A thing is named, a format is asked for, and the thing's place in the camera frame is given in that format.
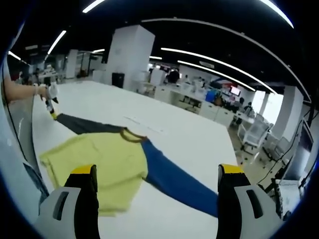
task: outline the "computer monitor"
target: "computer monitor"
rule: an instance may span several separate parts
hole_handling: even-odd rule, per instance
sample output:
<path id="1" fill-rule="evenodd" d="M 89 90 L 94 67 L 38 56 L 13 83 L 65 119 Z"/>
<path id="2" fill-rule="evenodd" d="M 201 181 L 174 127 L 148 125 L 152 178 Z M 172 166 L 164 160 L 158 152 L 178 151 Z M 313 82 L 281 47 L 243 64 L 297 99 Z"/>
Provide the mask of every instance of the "computer monitor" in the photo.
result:
<path id="1" fill-rule="evenodd" d="M 309 126 L 303 120 L 301 130 L 298 130 L 300 137 L 296 152 L 289 161 L 283 179 L 285 180 L 300 180 L 309 160 L 311 149 L 313 147 L 313 137 L 311 136 Z"/>
<path id="2" fill-rule="evenodd" d="M 230 93 L 236 95 L 236 96 L 240 96 L 240 90 L 237 87 L 230 87 Z"/>

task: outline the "floor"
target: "floor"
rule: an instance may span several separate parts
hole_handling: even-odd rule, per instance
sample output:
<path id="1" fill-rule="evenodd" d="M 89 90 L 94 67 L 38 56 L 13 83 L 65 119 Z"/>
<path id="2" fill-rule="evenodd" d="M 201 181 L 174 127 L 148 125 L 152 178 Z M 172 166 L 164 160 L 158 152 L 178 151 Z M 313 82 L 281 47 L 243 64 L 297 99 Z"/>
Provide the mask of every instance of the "floor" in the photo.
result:
<path id="1" fill-rule="evenodd" d="M 228 129 L 229 136 L 233 143 L 234 150 L 236 151 L 237 163 L 244 170 L 250 183 L 256 184 L 266 176 L 274 161 L 269 161 L 269 158 L 261 149 L 256 155 L 251 155 L 244 151 L 240 151 L 241 142 L 237 136 L 238 127 L 231 126 Z M 271 183 L 271 178 L 275 176 L 278 170 L 283 167 L 282 163 L 277 163 L 272 169 L 271 173 L 260 183 L 264 188 L 268 187 Z"/>

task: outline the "black ceiling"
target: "black ceiling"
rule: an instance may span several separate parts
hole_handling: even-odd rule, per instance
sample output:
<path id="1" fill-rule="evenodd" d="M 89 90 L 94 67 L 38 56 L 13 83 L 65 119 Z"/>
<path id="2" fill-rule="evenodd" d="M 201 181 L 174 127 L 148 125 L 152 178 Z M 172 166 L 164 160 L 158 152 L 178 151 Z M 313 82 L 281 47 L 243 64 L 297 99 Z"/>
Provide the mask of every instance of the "black ceiling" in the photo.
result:
<path id="1" fill-rule="evenodd" d="M 202 60 L 214 64 L 216 71 L 247 84 L 254 83 L 251 78 L 229 67 L 160 50 L 161 47 L 175 48 L 226 62 L 263 82 L 299 86 L 278 60 L 241 36 L 198 23 L 141 22 L 163 17 L 194 19 L 242 32 L 261 43 L 290 66 L 309 94 L 315 91 L 313 46 L 317 39 L 310 30 L 314 15 L 311 6 L 302 1 L 273 1 L 288 16 L 294 29 L 259 0 L 105 0 L 89 13 L 82 13 L 91 2 L 93 0 L 39 1 L 12 52 L 27 61 L 31 51 L 26 51 L 26 46 L 51 45 L 64 29 L 67 33 L 52 54 L 66 54 L 69 49 L 106 48 L 116 28 L 140 24 L 156 36 L 152 55 L 163 57 L 165 62 L 183 60 L 199 64 Z M 283 89 L 273 88 L 279 93 Z"/>

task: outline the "blue sleeve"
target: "blue sleeve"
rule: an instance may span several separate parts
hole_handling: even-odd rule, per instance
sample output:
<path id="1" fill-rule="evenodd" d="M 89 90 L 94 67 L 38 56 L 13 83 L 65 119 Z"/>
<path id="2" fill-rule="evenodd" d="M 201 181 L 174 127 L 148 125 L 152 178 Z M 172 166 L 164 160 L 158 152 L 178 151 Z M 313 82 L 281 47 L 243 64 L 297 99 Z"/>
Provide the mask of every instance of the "blue sleeve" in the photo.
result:
<path id="1" fill-rule="evenodd" d="M 149 173 L 146 181 L 194 209 L 217 217 L 218 195 L 167 159 L 149 140 L 142 142 Z"/>

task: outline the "window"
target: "window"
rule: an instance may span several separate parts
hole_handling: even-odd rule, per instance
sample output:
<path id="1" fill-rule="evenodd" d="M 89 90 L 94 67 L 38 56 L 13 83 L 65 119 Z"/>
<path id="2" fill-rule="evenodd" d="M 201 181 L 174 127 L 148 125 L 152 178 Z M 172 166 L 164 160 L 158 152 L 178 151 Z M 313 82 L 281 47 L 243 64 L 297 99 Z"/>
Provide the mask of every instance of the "window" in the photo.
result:
<path id="1" fill-rule="evenodd" d="M 265 97 L 265 92 L 264 91 L 256 91 L 255 96 L 252 102 L 252 107 L 254 109 L 254 112 L 259 113 L 261 109 L 261 105 L 263 104 Z"/>
<path id="2" fill-rule="evenodd" d="M 269 122 L 275 124 L 283 102 L 283 95 L 270 93 L 263 117 Z"/>

